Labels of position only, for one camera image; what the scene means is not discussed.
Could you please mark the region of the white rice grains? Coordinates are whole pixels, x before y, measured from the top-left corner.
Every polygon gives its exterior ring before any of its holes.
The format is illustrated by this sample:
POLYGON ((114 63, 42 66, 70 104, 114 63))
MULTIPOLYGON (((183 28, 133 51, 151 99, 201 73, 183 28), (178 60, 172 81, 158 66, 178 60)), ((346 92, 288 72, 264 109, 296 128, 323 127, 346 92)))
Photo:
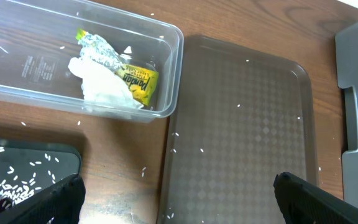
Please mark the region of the white rice grains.
POLYGON ((60 180, 60 152, 0 146, 0 210, 11 208, 60 180))

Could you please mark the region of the yellow silver snack wrapper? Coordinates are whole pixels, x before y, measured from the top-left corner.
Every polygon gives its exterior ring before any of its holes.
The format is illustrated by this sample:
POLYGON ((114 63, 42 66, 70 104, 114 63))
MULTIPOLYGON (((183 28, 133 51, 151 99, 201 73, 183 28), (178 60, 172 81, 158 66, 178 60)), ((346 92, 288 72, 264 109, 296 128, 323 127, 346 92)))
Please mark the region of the yellow silver snack wrapper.
POLYGON ((135 100, 143 106, 150 105, 159 77, 153 66, 141 67, 132 63, 131 59, 118 54, 100 35, 90 34, 84 29, 77 30, 76 39, 81 45, 79 59, 92 60, 105 66, 127 84, 135 100))

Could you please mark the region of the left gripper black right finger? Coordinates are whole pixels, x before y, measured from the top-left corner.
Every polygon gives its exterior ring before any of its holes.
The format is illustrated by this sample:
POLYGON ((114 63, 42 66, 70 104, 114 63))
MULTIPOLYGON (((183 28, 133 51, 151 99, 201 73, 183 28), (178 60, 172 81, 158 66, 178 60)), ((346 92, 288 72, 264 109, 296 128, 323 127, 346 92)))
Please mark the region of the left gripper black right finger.
POLYGON ((286 223, 358 224, 358 208, 289 172, 277 175, 273 187, 286 223))

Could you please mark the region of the white tissue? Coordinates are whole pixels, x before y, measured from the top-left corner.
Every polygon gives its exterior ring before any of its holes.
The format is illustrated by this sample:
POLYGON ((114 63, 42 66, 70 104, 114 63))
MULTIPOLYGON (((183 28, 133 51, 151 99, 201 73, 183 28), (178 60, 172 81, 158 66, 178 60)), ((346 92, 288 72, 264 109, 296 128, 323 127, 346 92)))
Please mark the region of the white tissue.
POLYGON ((92 60, 73 57, 68 69, 74 76, 82 79, 81 89, 85 101, 135 109, 144 107, 134 99, 127 84, 105 66, 92 60))

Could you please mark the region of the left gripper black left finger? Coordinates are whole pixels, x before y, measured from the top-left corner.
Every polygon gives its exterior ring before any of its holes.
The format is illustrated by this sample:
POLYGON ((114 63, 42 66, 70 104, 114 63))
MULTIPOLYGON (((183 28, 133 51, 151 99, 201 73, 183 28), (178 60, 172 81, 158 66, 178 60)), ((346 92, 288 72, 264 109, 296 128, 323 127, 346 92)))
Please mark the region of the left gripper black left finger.
POLYGON ((78 174, 41 190, 34 196, 0 213, 0 224, 77 224, 85 201, 85 185, 78 174))

